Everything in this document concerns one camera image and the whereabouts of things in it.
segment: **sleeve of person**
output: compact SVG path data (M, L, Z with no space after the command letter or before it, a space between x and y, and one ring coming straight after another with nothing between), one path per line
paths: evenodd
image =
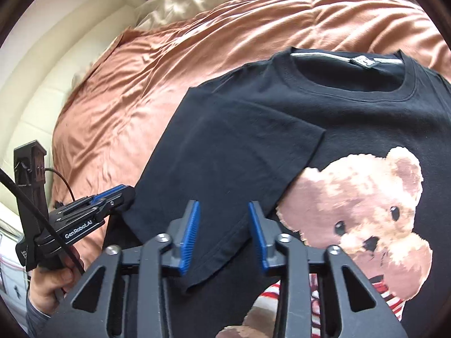
M28 325L28 335L37 338L50 317L37 310L26 294L26 323Z

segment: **cream headboard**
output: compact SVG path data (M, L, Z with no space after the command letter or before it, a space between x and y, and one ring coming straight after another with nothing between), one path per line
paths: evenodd
M46 166L52 166L53 128L74 74L135 24L135 8L144 1L87 1L47 31L15 67L0 90L0 166L11 178L13 149L33 140L47 150ZM52 174L46 177L49 201ZM17 214L16 199L0 187L0 219L8 222L12 214Z

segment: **bear face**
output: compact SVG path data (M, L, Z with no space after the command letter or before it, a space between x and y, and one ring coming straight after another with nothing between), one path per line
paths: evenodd
M339 245L371 280L409 300L429 275L432 250L413 233L423 176L396 147L386 158L351 154L321 172L306 168L278 204L280 221L310 246Z

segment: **black cable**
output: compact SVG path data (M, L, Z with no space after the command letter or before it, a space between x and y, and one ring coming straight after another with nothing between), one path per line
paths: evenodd
M79 270L80 274L84 273L84 268L80 264L80 261L75 257L74 253L71 249L66 245L64 240L56 233L55 229L53 229L52 225L49 224L46 217L42 214L42 212L28 199L28 197L20 190L16 183L6 174L2 168L0 168L0 183L2 183L8 190L23 203L23 205L28 208L28 210L32 213L32 215L42 222L46 230L49 232L51 236L53 236L56 242L60 245L62 250L66 252L69 258L74 262L75 267Z
M70 188L69 183L67 183L67 180L64 179L64 177L62 176L62 174L61 174L59 171L57 171L57 170L55 170L55 169L53 169L53 168L44 168L44 170L45 170L46 172L54 172L58 177L61 178L61 180L62 180L62 181L64 182L64 184L66 185L67 189L69 189L69 193L70 193L70 196L72 197L72 201L75 202L75 197L74 197L74 194L72 193L72 189Z

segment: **wrinkled fabric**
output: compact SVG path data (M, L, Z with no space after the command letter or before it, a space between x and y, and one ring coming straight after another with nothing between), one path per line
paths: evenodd
M448 80L451 53L426 13L400 0L233 0L157 30L126 30L75 88L53 136L75 197L135 185L187 89L288 46L402 49ZM55 178L52 197L69 202ZM86 266L106 225L76 244Z

